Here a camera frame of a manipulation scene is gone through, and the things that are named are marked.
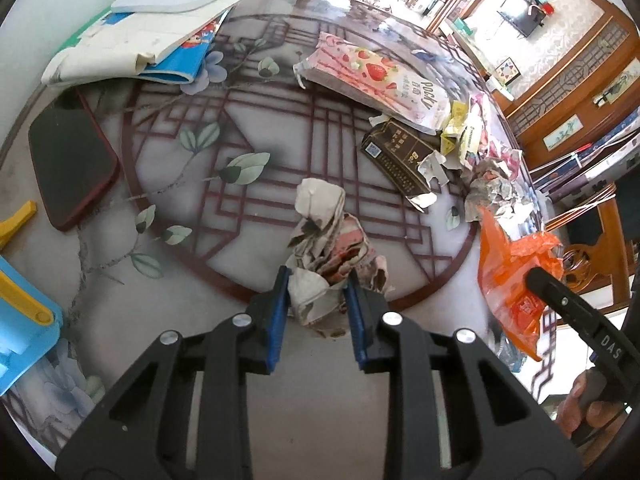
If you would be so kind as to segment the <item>person's right hand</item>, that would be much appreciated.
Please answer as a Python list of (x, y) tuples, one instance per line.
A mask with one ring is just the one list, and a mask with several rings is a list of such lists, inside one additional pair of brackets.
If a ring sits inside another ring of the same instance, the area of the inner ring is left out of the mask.
[(626, 408), (623, 404), (603, 401), (593, 401), (582, 408), (580, 402), (586, 397), (591, 376), (590, 370), (586, 370), (575, 379), (572, 390), (559, 406), (555, 422), (568, 438), (586, 422), (598, 433), (593, 443), (608, 445), (626, 422)]

